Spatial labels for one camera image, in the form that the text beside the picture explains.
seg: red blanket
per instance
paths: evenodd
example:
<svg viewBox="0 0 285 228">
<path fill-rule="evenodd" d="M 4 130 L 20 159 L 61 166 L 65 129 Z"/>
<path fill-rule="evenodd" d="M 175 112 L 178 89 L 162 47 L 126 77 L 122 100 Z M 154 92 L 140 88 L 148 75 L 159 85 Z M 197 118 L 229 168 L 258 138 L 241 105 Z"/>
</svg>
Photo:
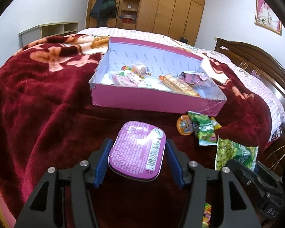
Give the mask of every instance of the red blanket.
<svg viewBox="0 0 285 228">
<path fill-rule="evenodd" d="M 48 167 L 64 169 L 87 159 L 104 138 L 115 140 L 129 120 L 162 128 L 190 159 L 214 168 L 216 147 L 198 146 L 193 135 L 181 136 L 176 129 L 180 114 L 93 106 L 88 81 L 102 54 L 82 52 L 107 45 L 108 38 L 76 37 L 34 42 L 0 68 L 0 191 L 16 218 Z M 227 65 L 215 60 L 211 65 L 230 78 L 226 84 L 217 82 L 228 98 L 217 116 L 222 125 L 217 134 L 264 147 L 271 131 L 266 103 Z M 104 183 L 92 191 L 100 228 L 175 228 L 186 196 L 173 183 L 166 159 L 153 182 L 131 181 L 108 170 Z"/>
</svg>

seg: white shelf unit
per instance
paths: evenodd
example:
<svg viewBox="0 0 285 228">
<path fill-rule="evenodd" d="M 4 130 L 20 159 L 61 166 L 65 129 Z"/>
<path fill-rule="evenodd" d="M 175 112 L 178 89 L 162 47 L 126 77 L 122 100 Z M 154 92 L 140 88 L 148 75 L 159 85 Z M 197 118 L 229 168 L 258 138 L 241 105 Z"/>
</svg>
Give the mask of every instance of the white shelf unit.
<svg viewBox="0 0 285 228">
<path fill-rule="evenodd" d="M 43 24 L 32 27 L 24 32 L 19 33 L 20 48 L 27 44 L 46 37 L 66 36 L 78 32 L 79 22 L 60 22 Z"/>
</svg>

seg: purple mint tin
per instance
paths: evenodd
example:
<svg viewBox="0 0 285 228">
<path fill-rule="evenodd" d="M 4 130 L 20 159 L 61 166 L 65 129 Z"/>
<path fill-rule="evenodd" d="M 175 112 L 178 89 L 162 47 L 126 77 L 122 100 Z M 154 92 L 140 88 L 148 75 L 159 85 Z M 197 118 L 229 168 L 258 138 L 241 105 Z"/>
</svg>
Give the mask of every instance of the purple mint tin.
<svg viewBox="0 0 285 228">
<path fill-rule="evenodd" d="M 152 181 L 160 173 L 166 135 L 153 125 L 130 121 L 119 131 L 110 151 L 110 168 L 125 177 Z"/>
</svg>

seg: open box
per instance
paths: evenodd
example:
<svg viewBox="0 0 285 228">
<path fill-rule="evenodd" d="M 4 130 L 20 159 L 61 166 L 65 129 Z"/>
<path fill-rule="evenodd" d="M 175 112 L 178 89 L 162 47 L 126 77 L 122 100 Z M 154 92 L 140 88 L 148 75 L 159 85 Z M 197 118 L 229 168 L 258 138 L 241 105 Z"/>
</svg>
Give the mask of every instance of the open box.
<svg viewBox="0 0 285 228">
<path fill-rule="evenodd" d="M 182 71 L 207 73 L 200 67 L 202 57 L 181 48 L 137 39 L 110 38 L 108 51 L 90 79 L 93 104 L 102 107 L 158 111 L 185 114 L 195 111 L 216 116 L 227 98 L 212 81 L 203 89 L 204 97 L 193 97 L 152 88 L 117 87 L 103 81 L 111 71 L 120 71 L 124 65 L 141 61 L 151 76 L 179 75 Z"/>
</svg>

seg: framed picture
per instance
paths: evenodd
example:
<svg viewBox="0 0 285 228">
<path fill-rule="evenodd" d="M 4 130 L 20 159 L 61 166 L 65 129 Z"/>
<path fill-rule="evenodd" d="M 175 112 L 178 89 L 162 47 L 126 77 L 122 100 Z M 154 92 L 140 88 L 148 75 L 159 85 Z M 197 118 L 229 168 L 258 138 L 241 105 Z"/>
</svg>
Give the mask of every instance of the framed picture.
<svg viewBox="0 0 285 228">
<path fill-rule="evenodd" d="M 282 35 L 282 23 L 264 0 L 256 0 L 256 25 Z"/>
</svg>

